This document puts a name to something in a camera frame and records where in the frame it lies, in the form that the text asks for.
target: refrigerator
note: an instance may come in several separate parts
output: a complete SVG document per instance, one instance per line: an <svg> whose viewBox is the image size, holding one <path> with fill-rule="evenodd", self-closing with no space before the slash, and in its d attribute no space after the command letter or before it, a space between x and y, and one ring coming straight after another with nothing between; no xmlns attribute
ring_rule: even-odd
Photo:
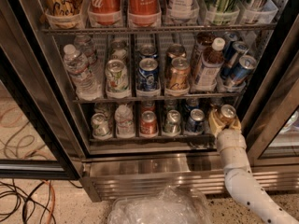
<svg viewBox="0 0 299 224"><path fill-rule="evenodd" d="M236 110L258 182L266 190L298 189L298 134L290 119L295 119L299 105L296 95L299 5L297 0L272 1L278 12L268 23L207 25L197 20L188 24L164 23L161 0L159 26L132 27L129 14L123 12L120 26L92 27L92 21L87 20L84 28L53 29L45 22L44 0L0 0L1 82L52 154L50 160L3 157L0 176L76 179L93 202L151 195L166 185L200 189L205 194L223 193L221 160L207 120L200 135L181 132L165 136L162 129L165 100L183 104L187 98L196 98L207 106L211 98L221 98ZM127 11L127 0L121 0L121 5ZM190 60L199 32L217 35L238 32L251 41L251 53L258 65L245 88L238 92L215 89L170 96L164 89L161 72L160 93L140 96L135 82L139 46L154 44L159 63L163 64L167 48L179 43L186 48ZM109 44L115 38L126 42L131 95L107 96L104 83L103 97L91 101L78 98L63 62L63 48L72 44L76 35L92 36L104 81ZM140 106L145 99L155 101L158 110L158 135L154 137L139 132ZM95 104L109 104L114 109L130 104L135 114L134 137L118 137L113 128L109 139L94 138L91 119Z"/></svg>

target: robotic arm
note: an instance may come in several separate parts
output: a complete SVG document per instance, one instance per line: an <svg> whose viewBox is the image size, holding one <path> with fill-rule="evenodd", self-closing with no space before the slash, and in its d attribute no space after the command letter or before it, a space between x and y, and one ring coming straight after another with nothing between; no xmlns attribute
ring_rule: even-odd
<svg viewBox="0 0 299 224"><path fill-rule="evenodd" d="M227 128L227 125L215 115L216 112L212 110L208 119L211 131L217 138L217 150L221 156L225 187L232 198L249 208L265 223L299 224L270 198L253 177L238 118L236 117Z"/></svg>

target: white robotic arm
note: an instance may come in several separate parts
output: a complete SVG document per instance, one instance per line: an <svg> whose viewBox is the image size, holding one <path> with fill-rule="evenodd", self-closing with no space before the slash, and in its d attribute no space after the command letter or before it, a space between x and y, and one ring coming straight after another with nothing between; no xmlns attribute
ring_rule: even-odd
<svg viewBox="0 0 299 224"><path fill-rule="evenodd" d="M225 187L232 198L258 215L265 223L299 224L278 206L255 180L240 131L224 129L217 136L217 150L225 175Z"/></svg>

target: plastic bag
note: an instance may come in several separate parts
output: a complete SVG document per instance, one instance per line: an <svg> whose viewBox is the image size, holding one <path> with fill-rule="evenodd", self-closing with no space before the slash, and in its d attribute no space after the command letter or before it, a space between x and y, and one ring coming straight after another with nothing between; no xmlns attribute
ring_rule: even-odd
<svg viewBox="0 0 299 224"><path fill-rule="evenodd" d="M211 224L205 195L167 187L157 196L114 202L108 224Z"/></svg>

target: beverage cooler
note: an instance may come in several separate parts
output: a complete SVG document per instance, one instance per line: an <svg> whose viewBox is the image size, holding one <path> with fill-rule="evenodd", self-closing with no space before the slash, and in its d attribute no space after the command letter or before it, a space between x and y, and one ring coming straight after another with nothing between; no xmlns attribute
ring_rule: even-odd
<svg viewBox="0 0 299 224"><path fill-rule="evenodd" d="M1 81L52 155L0 176L78 179L93 202L223 193L229 126L266 190L298 189L298 0L60 1L0 0Z"/></svg>

